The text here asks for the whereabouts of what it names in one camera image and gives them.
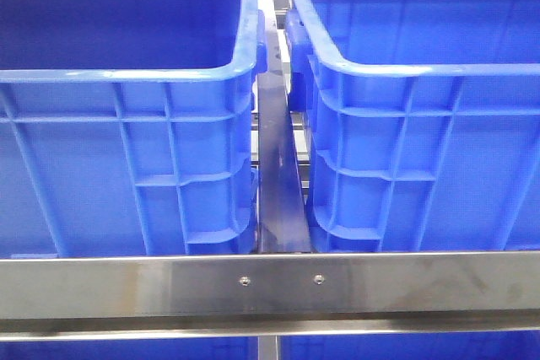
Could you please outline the steel center divider bar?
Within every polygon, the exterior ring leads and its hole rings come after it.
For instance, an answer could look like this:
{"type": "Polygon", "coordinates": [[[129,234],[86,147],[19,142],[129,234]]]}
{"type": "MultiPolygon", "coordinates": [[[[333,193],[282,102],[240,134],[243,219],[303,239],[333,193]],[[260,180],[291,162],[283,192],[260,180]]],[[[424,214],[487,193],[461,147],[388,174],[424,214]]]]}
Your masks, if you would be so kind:
{"type": "Polygon", "coordinates": [[[308,253],[311,241],[273,0],[258,0],[265,17],[267,71],[257,76],[259,251],[308,253]]]}

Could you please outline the left blue plastic bin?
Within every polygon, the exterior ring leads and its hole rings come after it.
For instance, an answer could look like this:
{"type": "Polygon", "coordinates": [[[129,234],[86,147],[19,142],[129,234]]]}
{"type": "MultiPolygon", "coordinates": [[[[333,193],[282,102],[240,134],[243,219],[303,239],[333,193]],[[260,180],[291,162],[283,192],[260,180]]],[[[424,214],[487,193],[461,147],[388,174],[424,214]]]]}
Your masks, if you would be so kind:
{"type": "Polygon", "coordinates": [[[1,255],[245,254],[257,0],[1,0],[1,255]]]}

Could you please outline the blue plastic bin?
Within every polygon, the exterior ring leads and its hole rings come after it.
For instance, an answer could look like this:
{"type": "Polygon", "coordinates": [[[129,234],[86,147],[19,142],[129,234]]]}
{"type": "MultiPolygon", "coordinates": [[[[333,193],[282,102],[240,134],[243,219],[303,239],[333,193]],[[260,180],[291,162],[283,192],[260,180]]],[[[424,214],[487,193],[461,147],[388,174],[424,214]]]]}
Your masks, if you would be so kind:
{"type": "Polygon", "coordinates": [[[245,254],[257,0],[1,0],[1,255],[245,254]]]}
{"type": "Polygon", "coordinates": [[[294,0],[320,252],[539,246],[539,0],[294,0]]]}

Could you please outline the right blue plastic bin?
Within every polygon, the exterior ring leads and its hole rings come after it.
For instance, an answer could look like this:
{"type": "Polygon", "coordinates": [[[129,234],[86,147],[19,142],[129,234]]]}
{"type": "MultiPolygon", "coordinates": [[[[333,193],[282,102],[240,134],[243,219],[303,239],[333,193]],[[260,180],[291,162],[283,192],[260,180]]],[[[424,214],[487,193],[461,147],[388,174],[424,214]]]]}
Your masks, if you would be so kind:
{"type": "Polygon", "coordinates": [[[294,0],[320,252],[539,246],[539,0],[294,0]]]}

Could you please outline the lower left blue bin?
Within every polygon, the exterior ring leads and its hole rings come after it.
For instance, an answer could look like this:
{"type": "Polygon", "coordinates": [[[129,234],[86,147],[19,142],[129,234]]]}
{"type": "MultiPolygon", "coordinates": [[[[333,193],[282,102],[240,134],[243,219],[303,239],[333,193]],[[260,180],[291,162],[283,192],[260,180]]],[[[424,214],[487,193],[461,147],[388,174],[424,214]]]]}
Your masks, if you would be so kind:
{"type": "Polygon", "coordinates": [[[2,359],[256,359],[252,337],[162,340],[14,341],[2,359]]]}

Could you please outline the lower right blue bin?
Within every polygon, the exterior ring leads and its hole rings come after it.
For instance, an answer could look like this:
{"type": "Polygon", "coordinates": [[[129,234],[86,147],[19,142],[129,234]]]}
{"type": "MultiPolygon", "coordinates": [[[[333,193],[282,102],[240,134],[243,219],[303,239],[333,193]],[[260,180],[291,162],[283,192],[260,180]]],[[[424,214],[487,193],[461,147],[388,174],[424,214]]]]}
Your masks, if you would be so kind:
{"type": "Polygon", "coordinates": [[[286,336],[283,359],[538,359],[539,332],[286,336]]]}

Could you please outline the stainless steel front rail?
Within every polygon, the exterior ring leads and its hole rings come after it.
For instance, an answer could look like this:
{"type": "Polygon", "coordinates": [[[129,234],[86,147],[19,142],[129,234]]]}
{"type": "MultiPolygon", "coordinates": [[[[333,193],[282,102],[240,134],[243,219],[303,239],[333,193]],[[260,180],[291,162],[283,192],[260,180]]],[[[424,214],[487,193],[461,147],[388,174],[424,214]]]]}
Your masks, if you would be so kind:
{"type": "Polygon", "coordinates": [[[539,326],[539,254],[431,252],[7,260],[5,341],[539,326]]]}

